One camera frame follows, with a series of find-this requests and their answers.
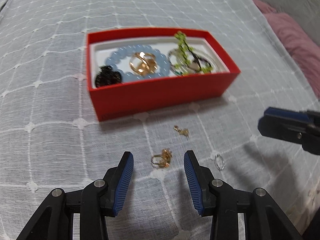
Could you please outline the black flower hair clip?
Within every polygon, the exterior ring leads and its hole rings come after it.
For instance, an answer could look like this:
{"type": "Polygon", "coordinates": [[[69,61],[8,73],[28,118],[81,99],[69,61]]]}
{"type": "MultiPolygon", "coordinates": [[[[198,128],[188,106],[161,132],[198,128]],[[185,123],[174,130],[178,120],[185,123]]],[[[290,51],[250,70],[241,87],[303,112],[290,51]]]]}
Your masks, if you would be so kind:
{"type": "Polygon", "coordinates": [[[100,71],[95,78],[95,86],[97,88],[119,83],[122,83],[122,75],[119,71],[114,71],[111,66],[100,67],[100,71]]]}

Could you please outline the red jewelry box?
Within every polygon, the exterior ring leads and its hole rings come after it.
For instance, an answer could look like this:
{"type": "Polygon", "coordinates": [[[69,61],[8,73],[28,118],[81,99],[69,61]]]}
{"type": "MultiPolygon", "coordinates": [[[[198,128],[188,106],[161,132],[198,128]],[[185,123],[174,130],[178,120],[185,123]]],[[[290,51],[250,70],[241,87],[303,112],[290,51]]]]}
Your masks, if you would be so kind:
{"type": "Polygon", "coordinates": [[[240,74],[206,30],[142,27],[87,35],[87,87],[99,121],[221,96],[240,74]],[[97,88],[101,66],[122,83],[97,88]]]}

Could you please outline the grey checked bedspread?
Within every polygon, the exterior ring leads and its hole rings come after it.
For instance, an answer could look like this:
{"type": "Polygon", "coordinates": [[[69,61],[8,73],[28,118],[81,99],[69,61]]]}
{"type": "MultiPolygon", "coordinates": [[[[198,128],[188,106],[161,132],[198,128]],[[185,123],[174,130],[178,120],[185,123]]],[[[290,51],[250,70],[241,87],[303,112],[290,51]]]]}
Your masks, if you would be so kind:
{"type": "Polygon", "coordinates": [[[48,193],[80,190],[116,166],[134,171],[110,239],[208,239],[183,156],[236,189],[263,187],[299,232],[318,208],[319,157],[263,137],[268,107],[319,110],[319,100],[252,0],[1,0],[1,239],[16,239],[48,193]],[[91,33],[155,27],[210,33],[240,69],[217,98],[203,77],[107,88],[99,121],[86,68],[91,33]]]}

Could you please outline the small gold earring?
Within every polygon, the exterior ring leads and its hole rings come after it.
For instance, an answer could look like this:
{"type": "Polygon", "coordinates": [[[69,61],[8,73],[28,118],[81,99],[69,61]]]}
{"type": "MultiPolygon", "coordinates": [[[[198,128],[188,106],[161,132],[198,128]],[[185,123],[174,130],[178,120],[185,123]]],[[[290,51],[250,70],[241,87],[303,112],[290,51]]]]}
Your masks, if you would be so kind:
{"type": "Polygon", "coordinates": [[[185,136],[189,139],[189,129],[187,128],[180,128],[177,125],[174,126],[174,130],[179,133],[179,135],[185,136]]]}

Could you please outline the purple pillow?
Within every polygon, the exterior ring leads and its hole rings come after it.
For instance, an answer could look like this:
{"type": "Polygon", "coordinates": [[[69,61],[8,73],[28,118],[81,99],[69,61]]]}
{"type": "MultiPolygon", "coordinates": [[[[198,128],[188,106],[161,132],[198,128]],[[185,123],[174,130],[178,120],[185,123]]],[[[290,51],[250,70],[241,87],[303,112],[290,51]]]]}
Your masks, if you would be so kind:
{"type": "Polygon", "coordinates": [[[315,95],[319,98],[319,46],[288,14],[260,1],[252,0],[267,19],[287,52],[300,67],[315,95]]]}

